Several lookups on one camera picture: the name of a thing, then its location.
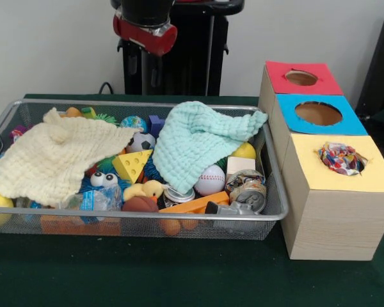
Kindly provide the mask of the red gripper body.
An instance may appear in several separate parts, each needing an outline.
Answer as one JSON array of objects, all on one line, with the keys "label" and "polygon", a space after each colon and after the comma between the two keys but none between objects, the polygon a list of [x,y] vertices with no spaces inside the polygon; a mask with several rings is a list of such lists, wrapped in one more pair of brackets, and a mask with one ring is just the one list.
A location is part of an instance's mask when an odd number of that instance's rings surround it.
[{"label": "red gripper body", "polygon": [[178,34],[177,28],[169,22],[155,29],[135,26],[124,19],[121,8],[115,11],[113,29],[122,40],[135,43],[144,51],[159,57],[170,52]]}]

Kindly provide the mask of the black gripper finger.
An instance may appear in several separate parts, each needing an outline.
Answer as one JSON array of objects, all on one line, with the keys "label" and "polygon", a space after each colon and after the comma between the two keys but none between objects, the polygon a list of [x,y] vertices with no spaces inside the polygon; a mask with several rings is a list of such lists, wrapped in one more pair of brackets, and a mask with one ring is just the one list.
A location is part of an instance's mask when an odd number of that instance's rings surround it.
[{"label": "black gripper finger", "polygon": [[162,79],[162,57],[151,54],[149,63],[151,73],[151,86],[160,87]]},{"label": "black gripper finger", "polygon": [[136,75],[138,71],[138,48],[135,44],[129,43],[129,74]]}]

